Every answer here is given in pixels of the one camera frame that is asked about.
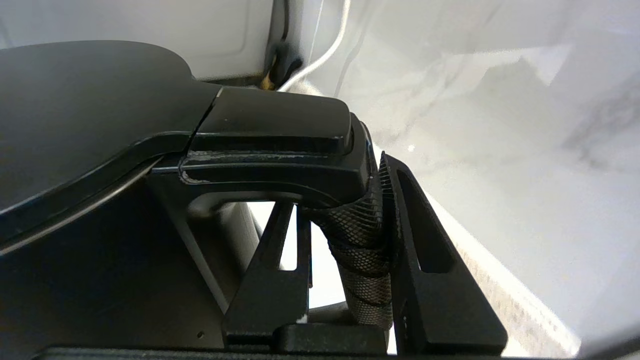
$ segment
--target white wall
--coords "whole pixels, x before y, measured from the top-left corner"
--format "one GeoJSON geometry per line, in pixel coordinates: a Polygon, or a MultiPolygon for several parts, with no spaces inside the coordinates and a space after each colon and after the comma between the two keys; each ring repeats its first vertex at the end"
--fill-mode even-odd
{"type": "Polygon", "coordinates": [[[197,78],[262,72],[269,0],[0,0],[0,49],[132,40],[181,55],[197,78]]]}
{"type": "MultiPolygon", "coordinates": [[[[324,0],[312,59],[341,6],[324,0]]],[[[633,0],[355,0],[308,77],[588,351],[640,335],[638,19],[633,0]]]]}

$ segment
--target white panel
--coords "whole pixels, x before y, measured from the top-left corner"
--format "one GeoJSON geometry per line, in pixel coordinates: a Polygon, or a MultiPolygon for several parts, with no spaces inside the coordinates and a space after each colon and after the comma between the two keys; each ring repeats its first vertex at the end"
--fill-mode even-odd
{"type": "Polygon", "coordinates": [[[0,0],[0,45],[133,40],[181,55],[198,78],[262,71],[271,1],[0,0]]]}

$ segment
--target white cable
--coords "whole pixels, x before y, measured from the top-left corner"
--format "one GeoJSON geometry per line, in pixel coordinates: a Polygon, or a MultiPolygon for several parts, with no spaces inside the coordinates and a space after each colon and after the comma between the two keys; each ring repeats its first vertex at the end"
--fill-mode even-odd
{"type": "Polygon", "coordinates": [[[315,71],[317,68],[322,66],[332,55],[335,53],[335,50],[338,49],[340,43],[342,42],[342,38],[344,37],[344,31],[347,28],[347,19],[349,17],[349,8],[351,7],[351,0],[344,0],[344,4],[342,5],[342,18],[340,20],[340,30],[338,30],[338,36],[335,37],[333,44],[322,56],[320,56],[316,61],[312,62],[308,67],[297,72],[295,75],[291,77],[286,83],[282,84],[282,86],[278,89],[279,92],[286,92],[293,84],[297,83],[300,79],[309,75],[311,72],[315,71]]]}

